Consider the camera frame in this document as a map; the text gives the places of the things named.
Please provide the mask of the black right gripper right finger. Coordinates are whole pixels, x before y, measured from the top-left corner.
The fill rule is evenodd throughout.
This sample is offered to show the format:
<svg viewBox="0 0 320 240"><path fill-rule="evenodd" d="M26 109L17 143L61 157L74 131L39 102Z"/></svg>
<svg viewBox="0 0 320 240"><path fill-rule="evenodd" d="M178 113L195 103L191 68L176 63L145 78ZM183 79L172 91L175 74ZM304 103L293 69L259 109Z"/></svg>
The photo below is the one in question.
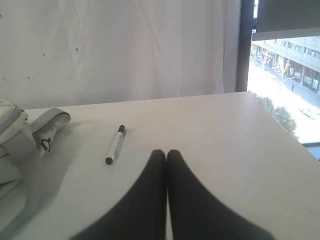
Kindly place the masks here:
<svg viewBox="0 0 320 240"><path fill-rule="evenodd" d="M251 223L213 196L178 150L167 154L167 186L175 240L252 239Z"/></svg>

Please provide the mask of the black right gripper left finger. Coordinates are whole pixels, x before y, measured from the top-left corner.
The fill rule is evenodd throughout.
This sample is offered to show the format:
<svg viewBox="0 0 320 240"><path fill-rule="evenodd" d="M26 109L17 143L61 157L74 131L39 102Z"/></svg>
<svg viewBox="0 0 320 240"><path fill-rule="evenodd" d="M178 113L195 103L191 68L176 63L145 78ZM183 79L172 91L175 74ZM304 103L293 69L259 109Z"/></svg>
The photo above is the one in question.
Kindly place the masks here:
<svg viewBox="0 0 320 240"><path fill-rule="evenodd" d="M164 240L167 220L166 156L153 150L130 190L74 240Z"/></svg>

